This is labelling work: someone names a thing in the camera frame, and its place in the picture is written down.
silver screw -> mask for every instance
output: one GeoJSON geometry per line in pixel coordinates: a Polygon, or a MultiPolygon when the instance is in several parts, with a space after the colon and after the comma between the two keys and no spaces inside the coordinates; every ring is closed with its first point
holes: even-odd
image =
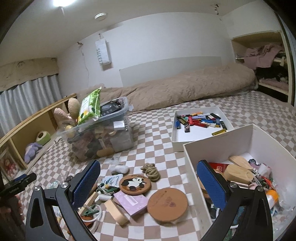
{"type": "Polygon", "coordinates": [[[41,189],[41,186],[36,186],[36,187],[34,188],[34,191],[35,191],[35,192],[38,192],[40,189],[41,189]]]}
{"type": "Polygon", "coordinates": [[[261,186],[257,186],[257,190],[258,190],[259,192],[263,192],[263,191],[264,191],[264,188],[261,187],[261,186]]]}
{"type": "Polygon", "coordinates": [[[66,188],[67,186],[69,186],[69,183],[62,183],[61,184],[61,188],[66,188]]]}
{"type": "Polygon", "coordinates": [[[237,188],[237,184],[234,183],[234,182],[231,182],[229,185],[230,185],[232,188],[237,188]]]}

blue gripper pad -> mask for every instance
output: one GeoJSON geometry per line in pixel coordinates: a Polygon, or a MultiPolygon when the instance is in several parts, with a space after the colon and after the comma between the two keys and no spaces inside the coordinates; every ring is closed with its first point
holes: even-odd
{"type": "Polygon", "coordinates": [[[227,181],[221,174],[216,173],[206,160],[198,162],[197,175],[213,204],[223,210],[230,195],[227,181]]]}
{"type": "Polygon", "coordinates": [[[88,198],[89,192],[98,179],[100,172],[100,163],[98,161],[94,161],[88,171],[81,178],[81,181],[76,186],[76,189],[72,192],[72,205],[74,210],[77,210],[79,207],[83,206],[88,198]]]}

ceiling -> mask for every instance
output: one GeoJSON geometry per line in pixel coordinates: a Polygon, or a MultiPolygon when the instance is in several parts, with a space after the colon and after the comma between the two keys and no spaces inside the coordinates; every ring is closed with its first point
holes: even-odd
{"type": "Polygon", "coordinates": [[[254,0],[76,0],[64,7],[53,0],[34,0],[13,23],[0,44],[0,66],[31,58],[57,57],[77,41],[122,21],[160,12],[202,12],[220,15],[254,0]],[[108,13],[99,22],[94,16],[108,13]]]}
{"type": "Polygon", "coordinates": [[[33,0],[1,0],[0,5],[0,43],[16,18],[33,2],[33,0]]]}

plastic storage bin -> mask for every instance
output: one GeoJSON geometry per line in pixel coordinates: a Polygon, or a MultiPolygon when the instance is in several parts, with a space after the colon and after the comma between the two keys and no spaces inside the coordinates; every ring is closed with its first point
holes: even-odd
{"type": "Polygon", "coordinates": [[[121,110],[60,132],[80,160],[108,156],[133,147],[133,132],[126,114],[128,99],[120,97],[118,100],[121,110]]]}

purple plush toy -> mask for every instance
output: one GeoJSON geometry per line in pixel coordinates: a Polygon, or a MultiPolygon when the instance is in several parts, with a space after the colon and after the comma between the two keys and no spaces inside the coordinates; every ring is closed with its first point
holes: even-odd
{"type": "Polygon", "coordinates": [[[26,154],[24,161],[25,163],[29,163],[36,155],[36,152],[42,148],[42,145],[39,145],[37,142],[30,143],[26,147],[26,154]]]}

